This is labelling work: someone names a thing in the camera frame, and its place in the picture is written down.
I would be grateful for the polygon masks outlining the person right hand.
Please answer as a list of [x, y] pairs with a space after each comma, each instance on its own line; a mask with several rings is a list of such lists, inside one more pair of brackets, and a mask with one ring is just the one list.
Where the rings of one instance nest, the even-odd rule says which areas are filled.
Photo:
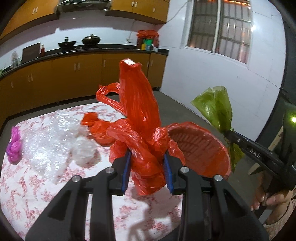
[[262, 186], [259, 186], [255, 192], [253, 204], [250, 206], [251, 210], [258, 210], [260, 205], [265, 202], [267, 207], [270, 207], [273, 211], [266, 219], [266, 224], [271, 225], [279, 221], [287, 211], [288, 205], [293, 197], [293, 191], [283, 190], [271, 197], [267, 197]]

